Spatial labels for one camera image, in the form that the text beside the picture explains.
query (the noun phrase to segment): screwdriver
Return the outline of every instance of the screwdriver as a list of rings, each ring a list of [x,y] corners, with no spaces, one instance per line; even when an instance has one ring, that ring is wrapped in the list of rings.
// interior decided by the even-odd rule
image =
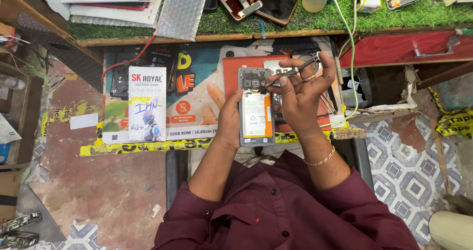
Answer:
[[[291,70],[285,72],[282,74],[282,76],[286,76],[286,77],[292,77],[293,75],[299,73],[300,71],[302,71],[302,69],[304,69],[305,67],[309,66],[311,63],[313,62],[316,62],[316,63],[319,63],[320,62],[320,56],[319,56],[319,52],[317,52],[315,55],[312,56],[312,58],[310,58],[307,62],[305,62],[303,65],[301,66],[298,66],[298,67],[294,67],[292,68]],[[268,86],[264,87],[260,92],[264,91],[264,90],[267,90],[267,87],[270,87],[270,86],[273,86],[275,84],[279,84],[279,79],[281,78],[277,78],[274,82],[272,82],[271,84],[269,84]]]

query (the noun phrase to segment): shirt sleeve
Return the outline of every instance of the shirt sleeve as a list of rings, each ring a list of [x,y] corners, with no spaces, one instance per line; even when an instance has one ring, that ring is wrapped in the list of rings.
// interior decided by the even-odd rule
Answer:
[[[404,221],[378,200],[353,167],[346,181],[319,192],[317,200],[383,249],[419,249]]]
[[[197,249],[209,237],[210,218],[221,206],[194,195],[183,182],[157,229],[152,250]]]

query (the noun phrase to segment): robot illustration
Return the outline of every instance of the robot illustration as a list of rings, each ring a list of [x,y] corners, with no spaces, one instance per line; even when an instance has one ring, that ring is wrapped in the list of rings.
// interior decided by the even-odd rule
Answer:
[[[160,129],[155,122],[153,111],[145,111],[143,114],[143,122],[146,127],[141,134],[141,139],[143,141],[159,141],[159,139],[162,138],[163,129]]]

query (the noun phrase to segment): green cable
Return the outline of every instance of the green cable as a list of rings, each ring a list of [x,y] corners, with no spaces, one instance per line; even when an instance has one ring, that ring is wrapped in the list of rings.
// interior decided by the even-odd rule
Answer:
[[[338,12],[340,13],[340,16],[341,16],[341,19],[343,20],[343,23],[347,27],[348,35],[350,36],[350,41],[352,43],[352,61],[350,62],[350,74],[351,74],[351,77],[352,77],[352,83],[355,83],[355,79],[354,79],[354,75],[353,75],[353,61],[355,60],[355,42],[353,41],[352,31],[350,30],[350,27],[348,26],[348,23],[345,20],[345,17],[343,17],[343,14],[341,13],[340,6],[338,5],[338,1],[334,0],[334,2],[335,2],[335,5],[337,6]],[[340,121],[332,122],[332,123],[329,123],[329,124],[326,124],[326,125],[322,125],[320,127],[332,126],[332,125],[341,123],[343,121],[346,121],[346,120],[350,119],[356,113],[356,111],[358,110],[358,96],[357,96],[356,89],[354,87],[355,86],[353,84],[353,93],[355,93],[355,109],[353,110],[353,112],[350,115],[348,115],[347,117],[345,117],[344,119],[340,120]]]

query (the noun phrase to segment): maroon shirt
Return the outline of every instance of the maroon shirt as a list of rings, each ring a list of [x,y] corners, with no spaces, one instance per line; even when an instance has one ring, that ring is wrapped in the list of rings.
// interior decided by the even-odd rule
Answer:
[[[317,192],[306,165],[289,151],[274,166],[233,162],[221,202],[182,183],[154,243],[154,250],[419,249],[356,170]]]

